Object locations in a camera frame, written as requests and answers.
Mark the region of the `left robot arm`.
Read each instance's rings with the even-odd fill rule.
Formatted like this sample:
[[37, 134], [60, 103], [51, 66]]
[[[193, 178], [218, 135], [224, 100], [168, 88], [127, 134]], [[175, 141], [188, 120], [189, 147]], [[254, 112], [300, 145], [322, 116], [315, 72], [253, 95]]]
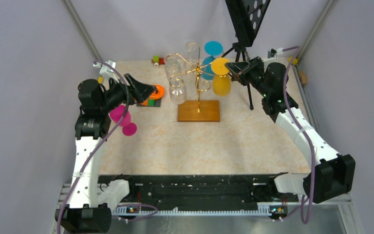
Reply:
[[106, 233], [119, 202], [136, 197], [136, 187], [124, 179], [109, 182], [102, 192], [98, 190], [101, 154], [111, 135], [110, 112], [121, 104], [142, 103], [157, 90], [156, 86], [141, 83], [130, 74], [124, 77], [127, 84], [111, 78], [109, 89], [96, 79], [87, 79], [77, 87], [81, 105], [75, 123], [75, 165], [70, 190], [55, 212], [58, 233], [62, 230], [71, 234]]

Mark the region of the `yellow wine glass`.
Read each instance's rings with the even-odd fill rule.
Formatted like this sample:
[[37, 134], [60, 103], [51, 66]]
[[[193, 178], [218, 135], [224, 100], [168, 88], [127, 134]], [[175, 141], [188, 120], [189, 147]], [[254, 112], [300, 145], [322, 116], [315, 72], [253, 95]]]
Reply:
[[226, 64], [230, 62], [227, 58], [217, 58], [211, 64], [211, 70], [215, 74], [213, 78], [213, 92], [218, 96], [227, 96], [231, 91], [231, 80], [229, 69]]

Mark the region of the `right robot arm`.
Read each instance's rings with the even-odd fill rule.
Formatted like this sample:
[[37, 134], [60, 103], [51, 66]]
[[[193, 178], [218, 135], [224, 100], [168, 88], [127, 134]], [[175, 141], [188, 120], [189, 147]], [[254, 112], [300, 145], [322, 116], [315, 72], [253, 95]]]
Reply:
[[262, 96], [262, 108], [272, 121], [292, 139], [311, 169], [308, 174], [284, 173], [266, 187], [266, 195], [279, 201], [286, 193], [305, 195], [315, 204], [351, 191], [355, 160], [331, 147], [309, 123], [295, 100], [288, 94], [288, 70], [260, 57], [249, 61], [227, 62], [233, 81], [251, 85]]

